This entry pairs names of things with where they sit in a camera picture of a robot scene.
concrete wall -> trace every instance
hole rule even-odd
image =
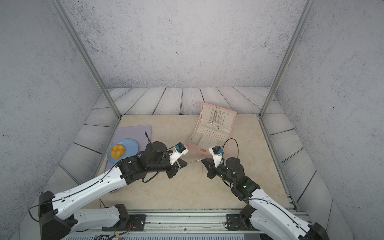
[[[109,88],[270,86],[305,0],[62,0]]]
[[[100,90],[48,1],[1,1],[0,33],[0,239],[8,239]]]
[[[277,91],[356,239],[384,224],[384,1],[317,1]]]

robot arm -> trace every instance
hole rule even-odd
[[[166,172],[175,176],[187,163],[180,159],[188,149],[177,144],[167,150],[162,142],[149,143],[144,152],[117,162],[109,171],[77,187],[39,196],[39,223],[42,240],[59,240],[73,231],[92,227],[107,227],[122,231],[128,227],[128,212],[124,205],[106,209],[80,209],[104,194],[143,179],[149,172]]]
[[[240,212],[243,227],[259,229],[275,240],[329,240],[320,224],[312,226],[296,217],[247,177],[238,158],[228,158],[225,165],[220,163],[217,166],[217,162],[215,159],[202,160],[208,170],[208,178],[219,176],[229,183],[232,193],[239,200],[247,203]]]

wire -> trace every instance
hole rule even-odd
[[[88,229],[86,229],[86,230],[83,230],[83,231],[76,231],[76,232],[85,232],[85,231],[88,231],[89,230],[89,228]]]
[[[104,202],[103,202],[101,199],[99,199],[99,208],[101,208],[101,204],[103,204],[103,206],[104,206],[103,208],[105,208],[105,209],[107,208],[107,207],[105,206]]]
[[[171,148],[175,147],[176,145],[173,145],[172,147],[168,148],[166,151],[170,150]]]
[[[224,182],[229,188],[231,188],[231,186],[229,186],[228,183],[227,183],[224,179],[221,179],[221,180],[223,180],[223,182]]]
[[[131,232],[131,229],[133,228],[133,223],[131,224],[131,223],[129,223],[129,231],[128,231],[128,233],[127,233],[127,235],[124,237],[124,239],[123,240],[125,240],[127,237],[128,237],[128,234]]]
[[[145,131],[144,132],[145,133],[145,136],[147,137],[147,139],[148,139],[148,142],[152,145],[152,143],[151,143],[151,141],[150,141],[150,139],[149,139],[149,137],[148,137],[148,134],[147,134],[147,132]]]
[[[103,237],[107,237],[109,239],[109,234],[102,234],[97,236],[94,240],[101,240]]]
[[[264,202],[267,202],[268,203],[268,201],[266,201],[266,200],[264,200],[264,199],[260,199],[260,198],[250,198],[250,199],[243,199],[243,200],[240,200],[240,201],[242,201],[242,202],[244,202],[244,201],[247,201],[247,200],[260,200],[260,201],[264,201]],[[289,217],[291,220],[292,220],[292,222],[294,222],[299,228],[301,228],[301,230],[303,230],[305,233],[307,233],[302,227],[300,227],[300,225],[297,223],[297,222],[295,222],[295,220],[293,220],[284,210],[282,210],[281,208],[279,208],[278,206],[276,206],[275,204],[273,204],[272,202],[269,202],[268,204],[272,204],[273,206],[275,206],[275,207],[277,207],[280,211],[282,211],[285,215],[287,215],[287,217]]]
[[[103,178],[105,178],[105,176],[107,176],[107,175],[109,174],[109,172],[110,172],[110,171],[111,171],[117,164],[118,164],[118,162],[115,163],[115,165],[113,165],[113,167],[111,167],[111,169],[109,169],[109,171],[108,171],[108,172],[107,172],[107,173],[106,173],[100,180],[103,180]],[[82,192],[82,191],[84,191],[84,190],[87,190],[88,188],[94,186],[94,185],[95,185],[96,183],[98,183],[98,182],[100,182],[100,181],[94,182],[93,184],[89,185],[88,187],[86,187],[86,188],[84,188],[84,189],[81,189],[80,191],[77,191],[77,192],[72,193],[72,194],[70,194],[70,195],[68,195],[68,196],[65,196],[64,199],[66,199],[66,198],[68,198],[68,197],[70,197],[70,196],[73,196],[73,195],[75,195],[75,194],[78,194],[78,193],[80,193],[80,192]],[[54,200],[54,201],[44,202],[44,203],[42,203],[42,204],[38,204],[38,205],[35,205],[35,206],[30,207],[30,208],[28,209],[29,216],[30,216],[34,221],[39,222],[38,220],[36,220],[36,219],[32,216],[32,214],[31,214],[31,209],[34,208],[34,207],[42,206],[42,205],[44,205],[44,204],[49,204],[49,203],[58,202],[58,201],[65,201],[65,200],[62,200],[62,199],[63,199],[63,198],[60,198],[60,199],[57,199],[57,200]]]
[[[224,147],[225,147],[225,144],[226,144],[229,140],[231,140],[231,139],[233,139],[233,140],[236,142],[236,145],[237,145],[237,158],[239,158],[239,144],[237,144],[237,141],[236,141],[234,138],[228,138],[228,139],[225,141],[225,143],[224,143],[224,145],[223,145],[223,154],[222,154],[222,158],[224,158]]]
[[[144,181],[144,178],[141,179],[141,181],[142,181],[143,183],[147,183],[147,182],[151,181],[154,177],[156,177],[159,173],[160,173],[160,172],[157,172],[155,175],[153,175],[150,179],[148,179],[148,180],[146,180],[146,181]]]

pink jewelry box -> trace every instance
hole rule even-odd
[[[199,121],[187,143],[188,149],[212,158],[209,148],[217,145],[223,147],[231,134],[236,114],[232,110],[203,103]]]

metal base plate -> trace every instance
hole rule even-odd
[[[142,232],[144,230],[145,218],[145,214],[130,214],[129,223],[133,223],[131,232]]]
[[[225,228],[230,231],[255,231],[255,228],[245,228],[240,221],[240,214],[227,214]]]

